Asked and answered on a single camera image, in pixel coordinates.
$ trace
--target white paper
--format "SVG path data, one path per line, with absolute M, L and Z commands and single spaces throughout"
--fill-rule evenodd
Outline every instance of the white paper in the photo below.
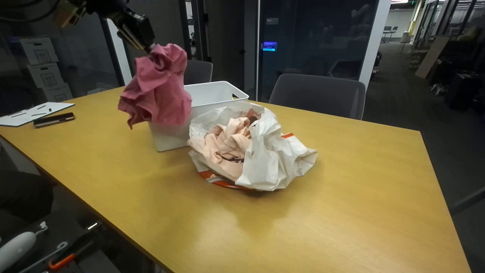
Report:
M 258 191 L 286 188 L 295 177 L 308 171 L 316 161 L 316 152 L 304 147 L 295 136 L 283 138 L 280 124 L 269 109 L 240 102 L 204 112 L 192 120 L 189 143 L 198 141 L 216 124 L 227 124 L 228 118 L 245 115 L 248 109 L 260 114 L 260 118 L 249 126 L 251 143 L 243 156 L 242 174 L 234 185 Z M 205 165 L 228 177 L 222 168 L 199 153 L 192 152 L 190 158 L 198 171 Z
M 49 115 L 52 112 L 58 112 L 64 108 L 72 106 L 74 103 L 55 103 L 55 102 L 46 102 L 37 106 L 33 106 L 30 109 L 24 109 L 19 112 L 14 112 L 11 115 L 4 115 L 0 117 L 0 126 L 11 126 L 11 127 L 17 127 L 22 126 L 25 123 L 30 123 L 36 118 Z

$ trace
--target wooden table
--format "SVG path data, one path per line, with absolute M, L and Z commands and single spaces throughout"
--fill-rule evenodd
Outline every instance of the wooden table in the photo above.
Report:
M 201 180 L 187 149 L 154 152 L 119 91 L 0 135 L 171 270 L 469 271 L 419 132 L 264 105 L 319 155 L 289 188 L 245 194 Z

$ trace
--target white plastic bag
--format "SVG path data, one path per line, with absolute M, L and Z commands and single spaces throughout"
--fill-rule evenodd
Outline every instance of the white plastic bag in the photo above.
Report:
M 249 126 L 251 141 L 240 162 L 242 173 L 233 182 L 236 187 L 258 191 L 286 188 L 293 177 L 302 176 L 315 164 L 316 152 L 304 147 L 293 135 L 281 136 L 280 124 L 269 109 L 240 102 L 204 112 L 192 120 L 187 144 L 193 147 L 193 143 L 204 141 L 204 135 L 214 126 L 225 126 L 230 118 L 243 117 L 249 109 L 260 117 Z M 214 171 L 204 174 L 205 180 L 219 182 L 219 176 L 230 177 L 199 150 L 192 150 L 190 158 L 199 173 Z

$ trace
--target white box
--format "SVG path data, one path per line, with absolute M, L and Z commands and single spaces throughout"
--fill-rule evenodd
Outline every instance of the white box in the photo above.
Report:
M 45 64 L 58 61 L 49 38 L 20 38 L 19 44 L 28 59 L 28 64 Z
M 63 102 L 72 99 L 70 88 L 66 83 L 42 89 L 42 94 L 48 102 Z
M 49 89 L 64 83 L 57 64 L 27 65 L 27 68 L 34 86 L 40 89 Z
M 225 80 L 219 82 L 205 82 L 205 83 L 195 83 L 195 85 L 184 85 L 184 89 L 192 97 L 192 115 L 190 118 L 207 112 L 214 108 L 227 106 L 233 102 L 246 100 L 248 96 L 233 86 Z M 149 123 L 151 138 L 154 149 L 157 152 L 178 149 L 186 146 L 187 141 L 187 127 L 189 123 L 184 126 L 169 126 L 161 127 L 158 124 Z

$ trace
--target floor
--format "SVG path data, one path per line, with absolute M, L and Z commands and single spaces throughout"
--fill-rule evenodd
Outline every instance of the floor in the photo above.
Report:
M 381 47 L 380 73 L 369 83 L 363 120 L 422 133 L 448 205 L 485 187 L 485 118 L 455 112 L 413 76 L 398 45 Z M 458 237 L 472 271 L 485 271 L 485 200 L 460 214 Z

